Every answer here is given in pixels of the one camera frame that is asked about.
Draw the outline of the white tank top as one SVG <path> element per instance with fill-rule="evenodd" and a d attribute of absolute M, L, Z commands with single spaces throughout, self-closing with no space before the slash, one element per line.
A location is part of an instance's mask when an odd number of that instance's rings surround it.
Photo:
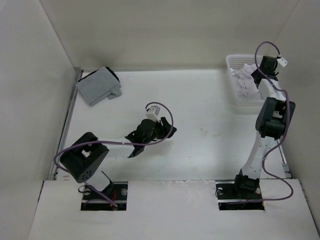
<path fill-rule="evenodd" d="M 258 88 L 254 82 L 251 74 L 257 69 L 255 64 L 244 64 L 241 69 L 230 68 L 231 75 L 235 77 L 237 84 L 239 85 L 240 92 L 243 96 L 249 98 L 257 94 Z"/>

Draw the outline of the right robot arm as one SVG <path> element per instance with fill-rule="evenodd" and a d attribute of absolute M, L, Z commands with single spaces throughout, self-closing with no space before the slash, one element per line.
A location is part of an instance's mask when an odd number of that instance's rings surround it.
<path fill-rule="evenodd" d="M 266 170 L 267 157 L 282 144 L 289 130 L 296 104 L 279 86 L 276 69 L 282 60 L 280 56 L 263 56 L 251 74 L 264 103 L 255 123 L 253 148 L 232 185 L 231 190 L 238 198 L 260 193 L 261 171 Z"/>

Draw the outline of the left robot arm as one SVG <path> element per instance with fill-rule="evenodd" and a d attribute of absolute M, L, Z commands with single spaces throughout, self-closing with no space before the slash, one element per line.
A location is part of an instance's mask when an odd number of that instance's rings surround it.
<path fill-rule="evenodd" d="M 106 158 L 135 158 L 145 150 L 145 144 L 171 138 L 176 131 L 165 117 L 160 121 L 144 119 L 136 130 L 119 141 L 120 144 L 82 145 L 64 152 L 60 162 L 77 183 L 92 186 L 96 195 L 105 200 L 112 195 L 112 181 L 101 167 Z"/>

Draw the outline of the folded grey tank top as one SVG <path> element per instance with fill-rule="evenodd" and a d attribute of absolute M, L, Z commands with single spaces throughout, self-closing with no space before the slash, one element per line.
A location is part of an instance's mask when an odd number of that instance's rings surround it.
<path fill-rule="evenodd" d="M 76 83 L 77 90 L 90 107 L 104 99 L 112 100 L 120 97 L 122 95 L 121 87 L 121 83 L 105 69 L 98 70 Z"/>

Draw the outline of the white plastic basket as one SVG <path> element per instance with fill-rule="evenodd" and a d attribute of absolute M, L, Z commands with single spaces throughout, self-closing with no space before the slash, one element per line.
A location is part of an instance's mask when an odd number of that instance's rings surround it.
<path fill-rule="evenodd" d="M 257 69 L 253 54 L 232 54 L 226 58 L 232 98 L 237 107 L 259 110 L 264 98 L 251 74 Z"/>

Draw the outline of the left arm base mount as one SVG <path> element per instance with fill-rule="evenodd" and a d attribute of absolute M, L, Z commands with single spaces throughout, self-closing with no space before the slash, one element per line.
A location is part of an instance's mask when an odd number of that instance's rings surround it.
<path fill-rule="evenodd" d="M 87 185 L 78 188 L 82 194 L 81 211 L 126 211 L 128 182 L 113 182 L 102 193 L 97 193 Z"/>

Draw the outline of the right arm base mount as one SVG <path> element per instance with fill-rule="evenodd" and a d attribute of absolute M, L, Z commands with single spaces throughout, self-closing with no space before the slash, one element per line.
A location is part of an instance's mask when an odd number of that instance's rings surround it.
<path fill-rule="evenodd" d="M 218 182 L 215 196 L 220 211 L 264 211 L 260 188 L 255 192 L 237 191 L 233 182 Z"/>

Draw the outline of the metal table edge rail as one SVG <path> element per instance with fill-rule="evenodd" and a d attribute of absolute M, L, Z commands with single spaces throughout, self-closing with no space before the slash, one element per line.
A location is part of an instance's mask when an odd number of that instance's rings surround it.
<path fill-rule="evenodd" d="M 63 122 L 63 126 L 62 126 L 62 131 L 61 131 L 61 135 L 60 135 L 60 139 L 59 139 L 59 143 L 58 143 L 58 147 L 57 147 L 57 151 L 56 153 L 60 152 L 61 150 L 64 149 L 65 146 L 65 142 L 67 139 L 67 134 L 69 131 L 69 126 L 70 126 L 70 122 L 72 119 L 72 115 L 73 115 L 73 110 L 75 107 L 75 103 L 77 100 L 77 87 L 76 87 L 76 83 L 78 82 L 78 80 L 80 80 L 82 78 L 83 75 L 83 69 L 81 69 L 80 67 L 74 67 L 73 68 L 75 71 L 75 77 L 74 77 L 74 81 L 73 81 L 73 86 L 71 89 L 71 94 L 70 94 L 70 98 L 69 98 L 69 102 L 68 102 L 68 107 L 66 110 L 66 114 L 65 114 L 65 118 L 64 118 L 64 122 Z"/>

